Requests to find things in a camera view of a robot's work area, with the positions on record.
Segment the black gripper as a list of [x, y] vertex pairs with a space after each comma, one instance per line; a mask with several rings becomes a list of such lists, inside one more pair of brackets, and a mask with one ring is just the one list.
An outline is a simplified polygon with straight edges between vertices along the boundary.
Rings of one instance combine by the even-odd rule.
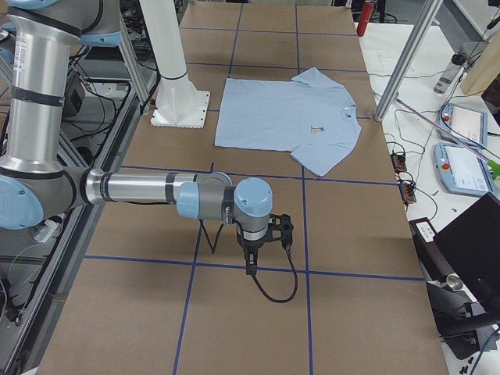
[[258, 253], [259, 249], [267, 243], [269, 236], [264, 234], [259, 239], [247, 239], [247, 232], [241, 232], [240, 229], [236, 229], [236, 238], [238, 244], [241, 246], [243, 254], [245, 256], [245, 274], [249, 276], [255, 276], [258, 270]]

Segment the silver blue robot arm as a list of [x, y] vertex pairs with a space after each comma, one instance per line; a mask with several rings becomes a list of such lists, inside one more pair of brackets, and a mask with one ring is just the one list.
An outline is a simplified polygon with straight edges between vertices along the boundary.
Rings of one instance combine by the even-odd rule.
[[120, 43], [117, 1], [11, 1], [16, 27], [9, 136], [1, 158], [1, 226], [21, 230], [81, 205], [175, 205], [187, 218], [237, 225], [246, 272], [272, 241], [270, 186], [223, 173], [130, 174], [69, 168], [58, 158], [70, 49]]

